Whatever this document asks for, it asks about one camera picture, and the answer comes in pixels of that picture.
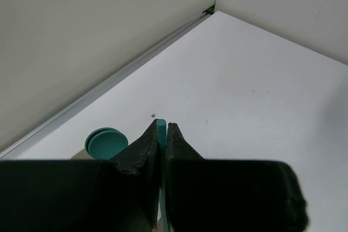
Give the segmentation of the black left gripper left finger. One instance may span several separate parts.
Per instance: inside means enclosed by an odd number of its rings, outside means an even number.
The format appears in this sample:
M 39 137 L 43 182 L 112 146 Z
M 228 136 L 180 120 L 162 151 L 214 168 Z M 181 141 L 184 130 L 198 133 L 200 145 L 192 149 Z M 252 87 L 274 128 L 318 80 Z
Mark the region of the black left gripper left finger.
M 1 161 L 1 231 L 152 231 L 157 122 L 109 160 Z

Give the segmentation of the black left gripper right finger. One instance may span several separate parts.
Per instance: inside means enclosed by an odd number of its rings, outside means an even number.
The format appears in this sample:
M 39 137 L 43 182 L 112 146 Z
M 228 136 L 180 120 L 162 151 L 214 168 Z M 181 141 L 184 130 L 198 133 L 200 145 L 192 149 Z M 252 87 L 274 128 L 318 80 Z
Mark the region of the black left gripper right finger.
M 174 231 L 304 231 L 306 200 L 279 161 L 208 160 L 167 130 L 166 213 Z

